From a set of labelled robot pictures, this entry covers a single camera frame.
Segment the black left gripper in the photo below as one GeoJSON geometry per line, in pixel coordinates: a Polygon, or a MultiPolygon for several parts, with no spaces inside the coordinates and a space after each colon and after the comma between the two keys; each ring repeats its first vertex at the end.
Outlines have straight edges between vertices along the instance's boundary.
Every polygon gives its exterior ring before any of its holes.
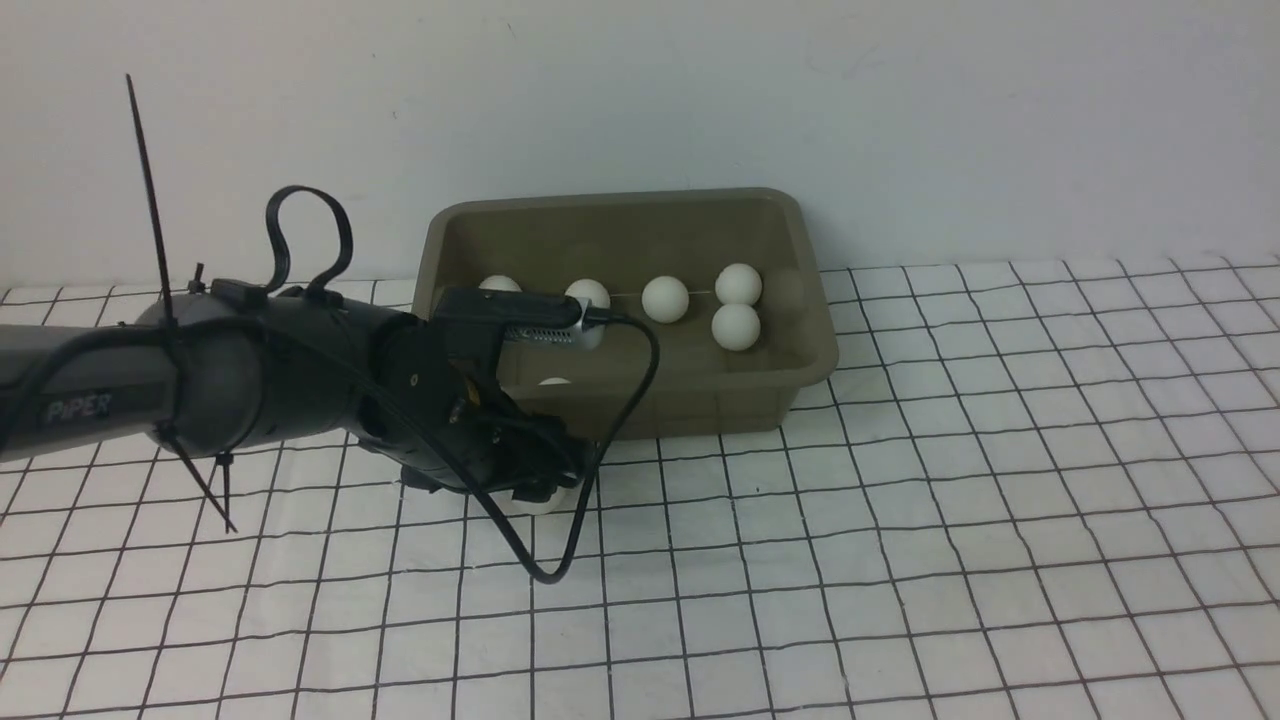
{"type": "Polygon", "coordinates": [[[552,415],[525,413],[511,402],[457,401],[438,433],[440,441],[485,493],[506,502],[545,500],[556,487],[577,488],[593,456],[593,443],[572,436],[552,415]]]}

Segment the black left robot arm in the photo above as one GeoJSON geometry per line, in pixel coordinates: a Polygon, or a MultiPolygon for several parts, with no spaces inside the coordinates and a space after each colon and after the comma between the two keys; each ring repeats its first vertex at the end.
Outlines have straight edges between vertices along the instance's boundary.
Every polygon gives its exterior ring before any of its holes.
{"type": "Polygon", "coordinates": [[[301,288],[241,302],[182,295],[174,347],[163,305],[133,325],[3,328],[3,460],[145,433],[191,457],[351,433],[399,465],[402,484],[511,491],[545,502],[593,457],[563,420],[499,386],[508,341],[572,343],[577,300],[448,287],[428,319],[301,288]]]}

